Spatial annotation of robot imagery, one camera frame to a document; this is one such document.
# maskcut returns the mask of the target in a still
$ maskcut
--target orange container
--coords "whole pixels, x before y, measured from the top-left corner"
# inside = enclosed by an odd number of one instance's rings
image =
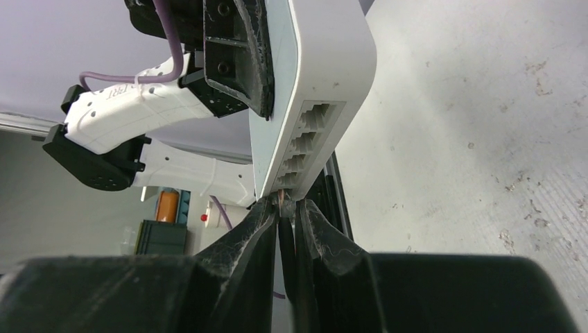
[[[175,214],[178,212],[178,202],[180,194],[176,191],[164,192],[159,194],[157,212],[155,220],[159,222],[175,223]]]

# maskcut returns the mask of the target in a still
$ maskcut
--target screw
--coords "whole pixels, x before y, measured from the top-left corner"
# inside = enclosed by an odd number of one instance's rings
[[[221,2],[216,10],[218,11],[218,14],[224,17],[227,17],[231,14],[231,8],[224,2]]]
[[[216,69],[218,70],[218,73],[220,75],[226,75],[229,73],[231,67],[229,67],[229,65],[226,62],[221,61],[220,63],[218,63],[218,66]]]

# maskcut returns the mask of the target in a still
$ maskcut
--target scratched surface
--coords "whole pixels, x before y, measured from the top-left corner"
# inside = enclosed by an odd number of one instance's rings
[[[588,2],[376,0],[337,148],[370,252],[520,255],[588,330]]]

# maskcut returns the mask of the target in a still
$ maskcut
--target gray floor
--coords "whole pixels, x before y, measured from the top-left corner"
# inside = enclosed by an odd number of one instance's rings
[[[588,330],[588,3],[376,0],[337,148],[369,251],[520,255]]]

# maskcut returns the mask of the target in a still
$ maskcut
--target white wall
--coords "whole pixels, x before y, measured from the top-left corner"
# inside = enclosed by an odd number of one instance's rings
[[[118,255],[124,227],[154,215],[141,189],[90,189],[41,146],[0,132],[0,273],[31,257]]]

